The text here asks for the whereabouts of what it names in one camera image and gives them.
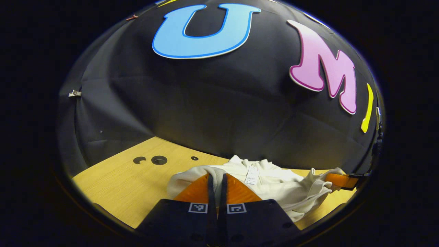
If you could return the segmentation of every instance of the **wooden tabletop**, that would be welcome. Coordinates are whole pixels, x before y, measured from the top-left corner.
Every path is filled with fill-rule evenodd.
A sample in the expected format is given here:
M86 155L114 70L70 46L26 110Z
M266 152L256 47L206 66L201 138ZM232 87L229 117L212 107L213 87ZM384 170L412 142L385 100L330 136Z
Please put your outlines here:
M166 157L167 163L153 164L154 156ZM136 157L146 160L136 164L133 162ZM73 181L90 202L101 205L122 222L137 228L160 199L168 199L166 187L171 176L195 166L223 165L228 161L153 137L88 168ZM303 177L309 173L309 170L291 170ZM316 170L316 174L326 171ZM315 223L347 202L355 191L340 190L329 194L320 207L295 224L304 229Z

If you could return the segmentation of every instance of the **blue letter u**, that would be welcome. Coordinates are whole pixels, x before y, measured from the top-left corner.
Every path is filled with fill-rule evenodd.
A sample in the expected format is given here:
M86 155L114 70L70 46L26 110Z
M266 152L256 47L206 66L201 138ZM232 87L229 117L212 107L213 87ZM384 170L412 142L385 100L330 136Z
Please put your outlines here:
M206 5L193 5L174 10L165 15L152 42L152 49L166 58L208 58L231 52L248 38L252 13L261 10L243 4L220 4L227 10L221 29L212 35L192 37L185 34L186 27L195 12Z

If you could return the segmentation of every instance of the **price tag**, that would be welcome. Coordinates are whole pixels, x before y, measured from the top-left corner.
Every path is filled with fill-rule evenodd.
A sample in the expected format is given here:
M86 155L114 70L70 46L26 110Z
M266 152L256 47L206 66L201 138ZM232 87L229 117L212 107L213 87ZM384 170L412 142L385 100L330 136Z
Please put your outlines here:
M244 183L249 185L255 185L259 180L259 168L254 165L251 165L248 169L247 177L245 178Z

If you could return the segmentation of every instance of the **white cloth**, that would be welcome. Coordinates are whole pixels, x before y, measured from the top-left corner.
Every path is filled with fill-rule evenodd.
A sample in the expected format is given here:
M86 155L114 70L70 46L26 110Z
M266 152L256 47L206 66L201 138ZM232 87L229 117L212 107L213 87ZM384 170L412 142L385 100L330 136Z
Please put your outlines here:
M219 206L223 174L229 173L244 183L252 164L259 168L259 180L255 185L246 185L262 200L276 200L293 222L320 206L329 193L340 189L331 188L332 182L324 181L328 173L343 174L340 168L336 168L316 175L314 168L311 168L308 175L302 177L267 160L248 161L235 155L224 165L193 167L173 175L168 183L168 196L170 199L175 198L193 181L209 173L213 177L216 205Z

